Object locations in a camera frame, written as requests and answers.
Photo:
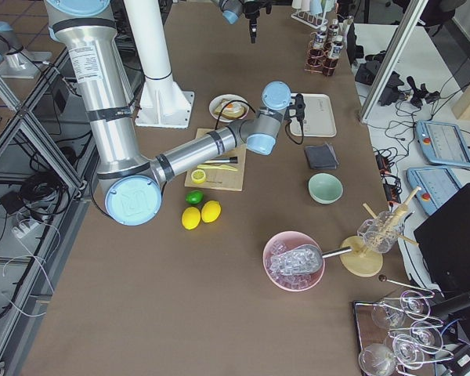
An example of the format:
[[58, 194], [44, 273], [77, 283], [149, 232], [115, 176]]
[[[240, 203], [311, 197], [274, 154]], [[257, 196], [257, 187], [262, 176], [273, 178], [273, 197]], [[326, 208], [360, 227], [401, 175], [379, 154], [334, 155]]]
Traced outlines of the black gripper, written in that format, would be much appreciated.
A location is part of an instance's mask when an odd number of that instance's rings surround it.
[[249, 34], [251, 43], [256, 43], [257, 38], [257, 19], [260, 16], [260, 10], [264, 9], [266, 14], [270, 14], [269, 0], [244, 1], [244, 15], [250, 21]]
[[292, 118], [296, 118], [298, 122], [303, 122], [305, 120], [306, 115], [306, 104], [304, 101], [303, 94], [297, 93], [291, 98], [294, 100], [294, 102], [287, 106], [285, 119], [290, 121]]

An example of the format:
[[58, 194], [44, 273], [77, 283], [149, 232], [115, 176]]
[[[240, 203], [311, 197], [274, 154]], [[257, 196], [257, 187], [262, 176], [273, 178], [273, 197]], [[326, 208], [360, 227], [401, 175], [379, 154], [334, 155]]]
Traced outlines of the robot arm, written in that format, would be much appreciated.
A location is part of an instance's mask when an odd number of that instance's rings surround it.
[[[290, 118], [302, 120], [302, 95], [281, 81], [269, 83], [252, 120], [235, 120], [154, 158], [136, 141], [130, 96], [114, 39], [116, 24], [107, 1], [48, 1], [49, 30], [67, 47], [99, 152], [98, 179], [109, 216], [126, 226], [150, 221], [161, 189], [177, 175], [241, 144], [270, 154]], [[161, 12], [155, 1], [127, 1], [125, 8], [145, 75], [141, 115], [152, 125], [183, 128], [192, 99], [172, 78]]]
[[256, 43], [260, 11], [264, 9], [266, 14], [270, 14], [273, 7], [272, 1], [263, 0], [221, 0], [213, 1], [213, 3], [219, 7], [223, 17], [229, 24], [235, 24], [242, 16], [248, 20], [251, 44]]

